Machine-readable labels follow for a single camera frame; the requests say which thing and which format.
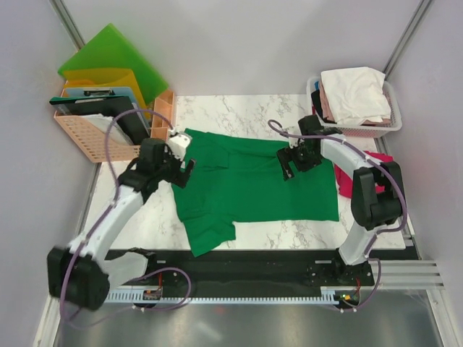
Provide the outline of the green t shirt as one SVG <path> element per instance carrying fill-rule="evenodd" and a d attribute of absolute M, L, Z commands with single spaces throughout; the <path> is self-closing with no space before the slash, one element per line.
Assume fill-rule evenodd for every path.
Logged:
<path fill-rule="evenodd" d="M 192 138 L 185 158 L 196 164 L 186 187 L 172 189 L 194 256 L 235 240 L 235 223 L 339 221 L 330 161 L 285 180 L 276 155 L 283 141 L 185 131 Z"/>

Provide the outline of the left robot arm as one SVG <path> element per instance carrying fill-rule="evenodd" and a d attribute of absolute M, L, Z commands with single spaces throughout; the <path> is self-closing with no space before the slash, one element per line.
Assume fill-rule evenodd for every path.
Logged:
<path fill-rule="evenodd" d="M 139 155 L 116 177 L 114 198 L 94 224 L 64 248 L 54 247 L 47 256 L 48 289 L 61 304 L 70 303 L 95 311 L 110 291 L 139 280 L 151 284 L 158 278 L 153 253 L 128 249 L 122 256 L 108 260 L 111 245 L 129 222 L 165 181 L 184 188 L 195 161 L 186 161 L 191 136 L 178 132 L 167 141 L 143 140 Z"/>

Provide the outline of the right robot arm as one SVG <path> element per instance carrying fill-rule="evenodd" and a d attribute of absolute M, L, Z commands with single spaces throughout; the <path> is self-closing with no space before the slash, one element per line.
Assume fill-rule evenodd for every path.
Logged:
<path fill-rule="evenodd" d="M 284 180 L 292 179 L 294 166 L 306 172 L 331 161 L 352 180 L 351 211 L 354 223 L 338 248 L 339 262 L 331 266 L 332 278 L 345 285 L 357 277 L 357 267 L 368 260 L 379 234 L 396 232 L 407 223 L 402 171 L 394 161 L 383 162 L 358 149 L 335 127 L 325 128 L 316 115 L 300 119 L 296 127 L 283 128 L 276 120 L 269 127 L 288 139 L 277 151 Z"/>

